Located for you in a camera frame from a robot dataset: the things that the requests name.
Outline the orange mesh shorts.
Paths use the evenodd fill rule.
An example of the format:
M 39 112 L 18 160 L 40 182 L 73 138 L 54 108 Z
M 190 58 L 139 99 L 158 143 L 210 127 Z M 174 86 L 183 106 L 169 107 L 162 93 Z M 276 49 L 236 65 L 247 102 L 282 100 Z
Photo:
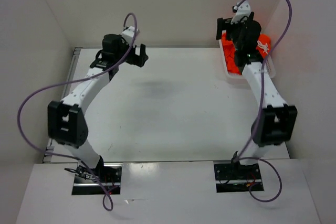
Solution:
M 238 67 L 235 65 L 235 47 L 232 41 L 226 39 L 226 33 L 222 32 L 222 49 L 224 53 L 225 66 L 229 74 L 241 76 Z M 263 58 L 266 57 L 267 53 L 271 49 L 271 39 L 265 34 L 261 34 L 257 41 L 257 50 L 260 52 Z

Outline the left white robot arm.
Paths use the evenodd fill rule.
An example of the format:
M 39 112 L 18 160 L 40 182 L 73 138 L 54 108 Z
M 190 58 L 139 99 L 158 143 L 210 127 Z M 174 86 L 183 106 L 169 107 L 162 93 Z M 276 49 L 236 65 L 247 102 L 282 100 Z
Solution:
M 80 159 L 86 175 L 93 182 L 101 181 L 108 171 L 103 158 L 97 154 L 88 140 L 88 126 L 85 113 L 98 95 L 119 71 L 119 65 L 126 62 L 143 67 L 148 60 L 145 45 L 141 44 L 136 53 L 134 41 L 137 31 L 128 27 L 121 34 L 107 34 L 102 41 L 102 49 L 90 64 L 85 80 L 60 101 L 48 105 L 48 135 L 59 145 L 65 146 L 74 157 Z

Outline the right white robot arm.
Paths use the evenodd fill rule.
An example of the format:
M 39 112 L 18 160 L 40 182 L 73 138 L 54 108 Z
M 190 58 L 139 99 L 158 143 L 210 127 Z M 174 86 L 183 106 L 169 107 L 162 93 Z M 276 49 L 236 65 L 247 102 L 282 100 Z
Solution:
M 251 136 L 232 158 L 230 172 L 243 178 L 272 147 L 289 141 L 297 118 L 297 108 L 289 105 L 276 89 L 266 68 L 266 57 L 258 50 L 261 25 L 252 16 L 238 22 L 218 18 L 216 39 L 233 43 L 234 63 L 247 81 L 257 101 L 258 113 Z

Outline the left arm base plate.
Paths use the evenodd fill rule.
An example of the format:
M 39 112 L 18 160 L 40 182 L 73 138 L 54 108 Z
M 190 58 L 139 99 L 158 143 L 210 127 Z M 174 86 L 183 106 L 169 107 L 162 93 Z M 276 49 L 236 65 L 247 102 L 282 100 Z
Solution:
M 95 178 L 82 166 L 65 168 L 74 174 L 72 195 L 104 195 L 104 191 Z M 110 195 L 119 195 L 121 191 L 122 164 L 105 163 L 103 172 L 96 176 Z

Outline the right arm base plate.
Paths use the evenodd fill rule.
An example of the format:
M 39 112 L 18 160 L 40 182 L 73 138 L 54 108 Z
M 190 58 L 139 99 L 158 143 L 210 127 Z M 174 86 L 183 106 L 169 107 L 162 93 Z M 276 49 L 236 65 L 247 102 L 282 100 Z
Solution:
M 214 162 L 217 193 L 264 191 L 258 164 L 234 167 L 230 161 Z

